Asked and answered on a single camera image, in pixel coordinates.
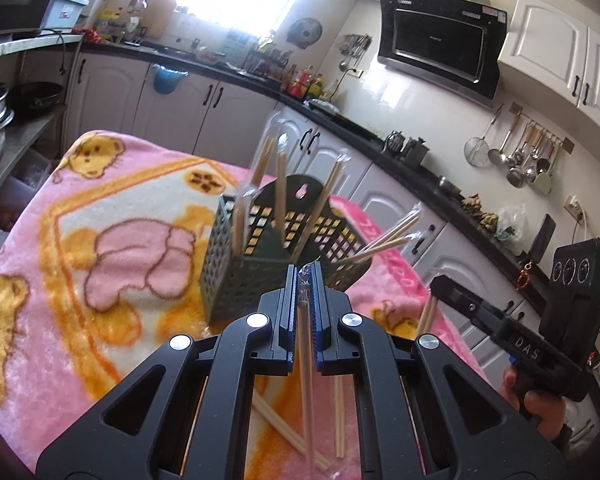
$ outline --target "hanging utensil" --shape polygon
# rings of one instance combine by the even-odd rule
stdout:
[[[522,135],[521,140],[522,146],[518,143],[518,147],[507,157],[505,160],[505,164],[510,168],[519,167],[522,162],[525,160],[525,148],[528,143],[531,141],[533,136],[536,134],[536,123],[533,121],[529,121],[525,127],[525,133]]]
[[[542,136],[542,131],[538,130],[534,126],[531,129],[531,134],[532,134],[531,145],[534,147],[534,149],[536,149],[536,147],[538,146],[538,143],[540,142],[540,138]],[[517,166],[511,168],[507,172],[507,181],[513,187],[521,188],[521,187],[526,186],[526,175],[525,175],[525,171],[523,171],[523,168],[526,166],[526,164],[529,162],[530,159],[531,159],[531,153],[529,153],[526,156],[526,159],[523,161],[522,165],[517,165]]]
[[[540,141],[538,142],[536,148],[531,152],[531,164],[525,170],[525,180],[528,184],[532,184],[536,180],[536,177],[538,177],[538,168],[536,167],[536,161],[540,157],[540,153],[542,153],[542,150],[544,150],[544,147],[546,145],[545,132],[546,129],[542,130],[542,133],[540,134]]]
[[[507,132],[507,135],[505,135],[500,148],[499,149],[491,148],[488,152],[489,160],[496,166],[502,166],[504,164],[504,161],[507,158],[506,155],[504,155],[502,152],[503,152],[505,146],[507,145],[507,142],[509,142],[511,134],[518,126],[518,123],[520,122],[520,117],[522,117],[522,112],[517,113],[516,116],[513,118],[511,127],[510,127],[509,131]]]
[[[551,166],[551,157],[555,151],[555,137],[553,135],[551,136],[549,143],[550,147],[548,155],[546,157],[541,157],[536,161],[536,170],[538,170],[538,174],[546,173]]]
[[[562,143],[557,142],[556,147],[554,149],[554,153],[551,157],[551,161],[549,163],[549,168],[546,171],[540,173],[534,181],[534,187],[542,194],[548,195],[549,193],[551,193],[551,176],[554,171],[555,161],[558,160],[558,155],[560,154],[561,150]]]
[[[488,153],[489,153],[489,145],[484,140],[491,127],[495,124],[500,116],[502,111],[502,106],[496,110],[496,113],[493,115],[493,118],[487,124],[487,128],[484,131],[482,137],[472,137],[464,144],[464,158],[466,161],[475,166],[476,168],[482,168],[489,161]]]

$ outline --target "mesh basket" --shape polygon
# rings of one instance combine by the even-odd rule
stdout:
[[[222,196],[206,248],[200,289],[209,322],[233,320],[257,310],[260,297],[285,286],[291,254],[309,218],[322,184],[306,175],[287,177],[285,243],[274,229],[275,182],[254,200],[244,254],[234,254],[231,244],[234,197]],[[298,266],[320,260],[324,284],[345,291],[371,266],[371,260],[338,266],[333,262],[353,256],[363,239],[327,203],[318,218]]]

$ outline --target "human hand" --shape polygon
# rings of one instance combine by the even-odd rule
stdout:
[[[513,391],[516,377],[516,369],[509,366],[502,375],[502,386],[498,392],[515,410],[520,410],[520,400]],[[564,413],[567,407],[564,399],[548,392],[531,390],[526,393],[524,403],[529,413],[540,417],[538,433],[549,441],[558,438],[564,424]]]

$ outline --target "black countertop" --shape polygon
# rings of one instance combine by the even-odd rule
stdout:
[[[478,222],[471,218],[461,207],[457,200],[443,194],[438,187],[439,177],[424,167],[413,170],[400,163],[395,158],[382,153],[382,140],[378,137],[368,137],[356,133],[350,128],[345,128],[334,121],[327,114],[308,108],[303,102],[288,94],[280,93],[278,88],[266,84],[262,79],[241,75],[227,68],[217,68],[194,60],[182,59],[163,52],[156,52],[150,48],[132,47],[114,44],[83,44],[82,50],[94,54],[109,54],[140,59],[150,63],[159,63],[173,70],[195,72],[197,74],[218,79],[225,83],[234,84],[242,88],[258,92],[293,108],[306,116],[309,120],[323,126],[332,134],[344,140],[352,148],[369,158],[385,173],[402,184],[413,193],[443,221],[449,222],[467,237],[490,262],[512,283],[520,272],[519,257],[511,253],[493,235],[488,233]],[[529,285],[520,293],[540,315],[544,312],[546,298],[549,297],[549,280],[547,276],[534,266]],[[591,399],[600,416],[600,387],[593,381],[590,389]]]

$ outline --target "power outlet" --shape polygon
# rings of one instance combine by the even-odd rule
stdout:
[[[568,213],[573,216],[573,219],[580,225],[582,225],[584,220],[584,215],[582,213],[582,208],[580,204],[576,200],[576,197],[570,196],[567,198],[567,201],[564,203],[564,208],[568,211]]]
[[[356,79],[360,79],[362,77],[363,73],[365,73],[365,71],[360,70],[359,68],[350,68],[349,71],[347,72],[347,75],[355,77]]]

